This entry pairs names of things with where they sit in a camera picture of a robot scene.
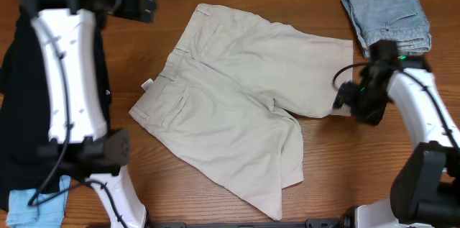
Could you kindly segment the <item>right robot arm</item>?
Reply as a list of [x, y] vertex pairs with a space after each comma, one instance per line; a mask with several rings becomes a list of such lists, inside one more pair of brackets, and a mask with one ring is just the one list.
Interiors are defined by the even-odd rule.
[[380, 40], [360, 63], [360, 83], [337, 87], [334, 109], [348, 106], [362, 124], [376, 126], [388, 103], [397, 106], [413, 152], [392, 183], [390, 196], [351, 207], [342, 227], [458, 227], [459, 128], [436, 88], [426, 59], [402, 55]]

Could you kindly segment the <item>beige khaki shorts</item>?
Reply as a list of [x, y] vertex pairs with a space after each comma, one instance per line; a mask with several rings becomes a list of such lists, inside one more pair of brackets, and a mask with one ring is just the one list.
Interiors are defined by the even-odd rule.
[[175, 156], [276, 221], [300, 183], [297, 116], [333, 113], [353, 43], [226, 6], [199, 4], [130, 115]]

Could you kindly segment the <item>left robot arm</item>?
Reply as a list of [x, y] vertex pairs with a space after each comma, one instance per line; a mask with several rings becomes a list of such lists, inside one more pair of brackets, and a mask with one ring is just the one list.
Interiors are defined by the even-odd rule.
[[50, 100], [39, 157], [98, 195], [112, 227], [151, 227], [129, 177], [129, 133], [109, 128], [100, 104], [94, 56], [97, 19], [151, 22], [156, 0], [22, 0], [37, 35]]

